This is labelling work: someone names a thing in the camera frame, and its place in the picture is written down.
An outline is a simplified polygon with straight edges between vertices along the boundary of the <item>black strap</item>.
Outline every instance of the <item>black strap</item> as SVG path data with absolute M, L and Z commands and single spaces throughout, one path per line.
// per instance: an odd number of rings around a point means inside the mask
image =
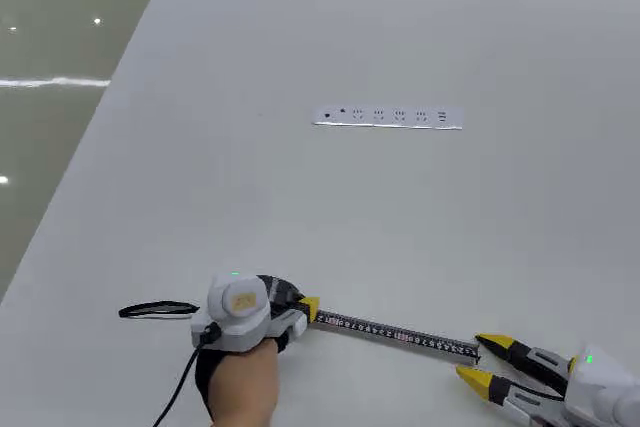
M 121 319 L 144 315 L 189 315 L 195 314 L 198 309 L 199 307 L 188 302 L 161 300 L 160 302 L 147 302 L 125 307 L 118 311 L 118 315 Z

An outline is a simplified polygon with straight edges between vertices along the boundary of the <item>power outlet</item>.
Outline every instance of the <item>power outlet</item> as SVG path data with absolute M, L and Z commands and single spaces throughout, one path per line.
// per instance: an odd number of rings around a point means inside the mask
M 430 116 L 426 109 L 416 110 L 416 125 L 427 125 L 429 123 Z
M 373 123 L 384 124 L 384 118 L 385 118 L 384 114 L 385 114 L 384 109 L 380 109 L 380 108 L 373 109 L 373 115 L 372 115 Z
M 402 124 L 407 120 L 407 111 L 404 109 L 393 109 L 393 121 Z
M 361 109 L 360 107 L 352 108 L 351 109 L 351 117 L 353 117 L 353 120 L 355 120 L 355 121 L 364 120 L 364 110 Z

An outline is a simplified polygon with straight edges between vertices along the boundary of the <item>white table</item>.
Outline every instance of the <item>white table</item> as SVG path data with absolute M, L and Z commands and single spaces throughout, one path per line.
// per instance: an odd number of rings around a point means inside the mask
M 2 303 L 2 425 L 150 425 L 189 325 L 116 311 L 225 269 L 640 373 L 639 31 L 635 0 L 151 0 Z M 336 102 L 465 125 L 311 125 Z M 274 426 L 509 425 L 364 340 L 311 331 L 281 371 Z M 166 425 L 207 425 L 192 382 Z

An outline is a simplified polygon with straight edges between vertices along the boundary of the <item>floor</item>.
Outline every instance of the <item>floor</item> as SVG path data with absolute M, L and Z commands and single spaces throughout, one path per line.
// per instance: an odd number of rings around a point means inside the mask
M 148 0 L 0 0 L 0 299 Z

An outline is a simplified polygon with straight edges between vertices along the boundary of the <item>hand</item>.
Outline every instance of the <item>hand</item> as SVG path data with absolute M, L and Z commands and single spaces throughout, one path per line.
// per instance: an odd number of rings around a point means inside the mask
M 224 357 L 208 384 L 216 427 L 269 425 L 278 402 L 277 356 L 276 342 L 265 339 L 249 352 Z

